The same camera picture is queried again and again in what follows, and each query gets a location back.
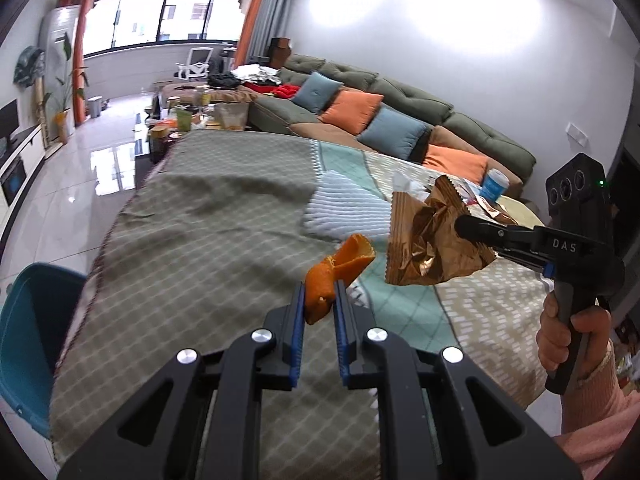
blue cup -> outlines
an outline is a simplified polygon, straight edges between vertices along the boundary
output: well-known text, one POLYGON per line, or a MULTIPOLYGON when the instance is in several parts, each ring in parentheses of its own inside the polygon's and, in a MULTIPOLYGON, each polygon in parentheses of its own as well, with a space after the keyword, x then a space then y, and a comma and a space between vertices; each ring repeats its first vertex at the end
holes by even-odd
POLYGON ((509 179, 503 172, 496 169, 489 170, 482 181, 480 196, 490 202, 496 202, 508 187, 509 179))

blue pillow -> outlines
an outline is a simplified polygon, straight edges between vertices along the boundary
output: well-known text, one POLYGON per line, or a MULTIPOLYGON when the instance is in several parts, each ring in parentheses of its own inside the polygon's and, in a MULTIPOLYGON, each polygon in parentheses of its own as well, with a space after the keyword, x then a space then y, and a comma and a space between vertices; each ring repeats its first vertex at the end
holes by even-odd
POLYGON ((356 138, 377 152, 408 160, 424 131, 432 128, 428 123, 382 105, 367 129, 356 138))
POLYGON ((302 106, 311 113, 319 114, 343 85, 344 83, 313 72, 291 98, 291 102, 302 106))

plant leaf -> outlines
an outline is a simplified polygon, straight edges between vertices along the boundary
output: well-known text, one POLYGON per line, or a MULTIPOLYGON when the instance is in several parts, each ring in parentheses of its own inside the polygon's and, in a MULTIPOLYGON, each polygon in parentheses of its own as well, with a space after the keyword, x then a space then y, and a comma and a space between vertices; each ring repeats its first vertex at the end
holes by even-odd
POLYGON ((66 32, 65 32, 65 43, 63 48, 65 49, 66 60, 69 61, 71 59, 71 41, 69 41, 69 35, 66 32))

potted plant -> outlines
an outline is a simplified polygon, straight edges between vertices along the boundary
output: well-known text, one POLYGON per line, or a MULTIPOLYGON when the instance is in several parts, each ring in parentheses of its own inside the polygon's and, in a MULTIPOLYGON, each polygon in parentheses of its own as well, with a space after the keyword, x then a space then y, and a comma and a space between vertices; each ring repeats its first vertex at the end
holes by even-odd
MULTIPOLYGON (((66 59, 65 78, 63 80, 56 76, 56 80, 59 83, 60 88, 62 89, 62 98, 59 99, 54 94, 54 92, 47 92, 44 95, 44 99, 42 100, 42 107, 44 108, 47 105, 47 102, 49 101, 49 99, 53 97, 58 108, 58 111, 54 115, 53 120, 56 123, 56 126, 58 127, 58 135, 60 136, 60 141, 62 142, 62 144, 66 144, 68 141, 68 128, 66 127, 66 117, 68 115, 69 109, 71 108, 71 96, 73 95, 72 75, 74 73, 74 70, 69 71, 69 61, 71 61, 72 50, 71 50, 71 41, 69 40, 69 36, 66 32, 64 37, 63 50, 65 53, 65 59, 66 59)), ((86 70, 86 67, 83 66, 76 70, 80 73, 80 75, 82 76, 82 79, 84 79, 84 84, 86 86, 89 86, 89 80, 87 79, 86 73, 84 72, 86 70)), ((81 99, 84 99, 84 88, 76 89, 76 95, 81 99)))

television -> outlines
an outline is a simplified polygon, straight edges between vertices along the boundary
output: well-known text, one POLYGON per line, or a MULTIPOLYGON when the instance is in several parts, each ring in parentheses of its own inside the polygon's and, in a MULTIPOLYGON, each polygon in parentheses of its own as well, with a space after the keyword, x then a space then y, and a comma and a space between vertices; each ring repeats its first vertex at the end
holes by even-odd
POLYGON ((11 135, 20 127, 18 121, 18 101, 14 99, 0 108, 0 156, 4 155, 11 143, 11 135))

